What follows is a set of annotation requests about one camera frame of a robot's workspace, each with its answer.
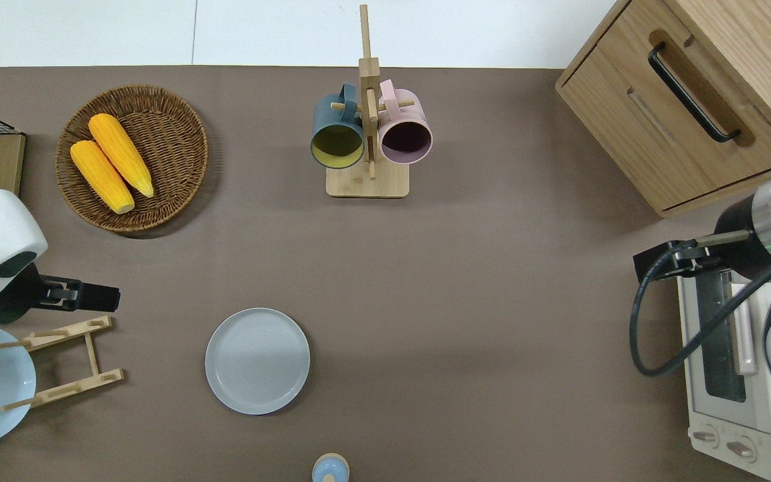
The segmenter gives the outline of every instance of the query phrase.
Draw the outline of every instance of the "oven door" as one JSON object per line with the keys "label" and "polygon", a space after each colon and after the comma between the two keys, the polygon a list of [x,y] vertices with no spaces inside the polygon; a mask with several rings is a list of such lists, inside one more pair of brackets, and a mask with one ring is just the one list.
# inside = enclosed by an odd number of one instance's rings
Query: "oven door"
{"label": "oven door", "polygon": [[[701,331],[748,280],[731,271],[707,272],[680,283],[683,341]],[[689,357],[689,403],[699,414],[771,433],[768,367],[763,359],[763,321],[771,282],[720,324]]]}

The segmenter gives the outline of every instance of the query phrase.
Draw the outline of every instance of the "mug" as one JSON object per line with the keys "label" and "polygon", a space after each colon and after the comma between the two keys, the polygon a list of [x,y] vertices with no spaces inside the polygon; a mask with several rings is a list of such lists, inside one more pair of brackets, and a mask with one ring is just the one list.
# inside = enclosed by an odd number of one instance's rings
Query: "mug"
{"label": "mug", "polygon": [[[345,108],[331,108],[339,102]],[[361,114],[356,112],[355,86],[345,83],[339,94],[326,95],[315,107],[311,155],[330,169],[343,169],[361,159],[365,150]]]}
{"label": "mug", "polygon": [[[380,82],[383,96],[379,103],[385,110],[379,113],[379,150],[386,159],[398,164],[414,164],[428,153],[434,143],[428,119],[418,96],[405,88],[395,89],[392,80]],[[398,102],[412,100],[412,106],[400,107]]]}

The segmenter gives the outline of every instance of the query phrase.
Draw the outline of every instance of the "pink mug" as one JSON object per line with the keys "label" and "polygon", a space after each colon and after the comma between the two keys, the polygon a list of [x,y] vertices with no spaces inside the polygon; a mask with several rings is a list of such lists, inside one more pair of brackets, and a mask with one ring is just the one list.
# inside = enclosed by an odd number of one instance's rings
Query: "pink mug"
{"label": "pink mug", "polygon": [[[379,113],[379,150],[386,159],[398,164],[414,164],[428,153],[434,143],[428,119],[418,97],[405,88],[395,89],[391,79],[380,82],[383,96]],[[402,100],[412,100],[412,106],[400,107]]]}

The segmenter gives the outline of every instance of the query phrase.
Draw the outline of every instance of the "black cable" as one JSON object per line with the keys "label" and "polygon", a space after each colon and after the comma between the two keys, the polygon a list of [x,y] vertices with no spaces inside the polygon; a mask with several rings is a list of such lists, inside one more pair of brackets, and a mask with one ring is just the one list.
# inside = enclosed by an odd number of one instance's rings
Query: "black cable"
{"label": "black cable", "polygon": [[645,277],[642,279],[642,282],[640,282],[638,286],[638,290],[636,291],[636,298],[632,302],[632,312],[630,314],[630,354],[632,356],[632,362],[642,375],[662,376],[673,372],[673,370],[676,370],[677,367],[681,366],[683,361],[685,361],[689,355],[692,354],[692,351],[697,350],[698,347],[703,345],[704,339],[706,339],[707,336],[710,336],[710,333],[713,333],[716,327],[719,327],[720,324],[724,323],[726,317],[729,317],[729,315],[734,313],[735,309],[740,307],[740,305],[743,304],[747,298],[752,296],[752,294],[755,293],[760,287],[771,280],[770,265],[769,268],[766,268],[765,271],[761,272],[761,274],[755,277],[749,284],[746,284],[746,286],[743,287],[743,289],[740,290],[736,296],[728,300],[728,302],[725,303],[722,308],[719,308],[719,311],[716,311],[713,314],[713,317],[711,317],[707,323],[701,324],[701,331],[699,331],[697,335],[693,336],[692,339],[686,343],[685,347],[683,347],[683,349],[671,357],[670,360],[664,364],[661,364],[661,366],[657,368],[648,368],[644,363],[642,363],[642,358],[638,353],[638,312],[642,307],[642,299],[645,297],[645,291],[647,290],[648,284],[651,283],[660,266],[664,265],[664,263],[667,262],[671,256],[674,256],[676,253],[679,253],[682,250],[686,250],[695,246],[697,246],[697,241],[691,239],[690,241],[677,244],[676,246],[662,253],[661,256],[656,258],[655,262],[648,269],[648,272],[645,274]]}

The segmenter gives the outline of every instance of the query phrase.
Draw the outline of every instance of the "oven window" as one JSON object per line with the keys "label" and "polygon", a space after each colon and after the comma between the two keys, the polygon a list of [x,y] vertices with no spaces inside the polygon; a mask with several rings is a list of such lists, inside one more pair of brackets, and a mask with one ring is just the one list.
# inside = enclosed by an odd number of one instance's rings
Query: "oven window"
{"label": "oven window", "polygon": [[[731,272],[707,272],[695,277],[698,299],[698,318],[701,327],[713,314],[731,299]],[[734,370],[734,343],[731,341],[732,321],[726,319],[704,339],[701,353],[704,360],[704,382],[711,396],[746,401],[746,382]]]}

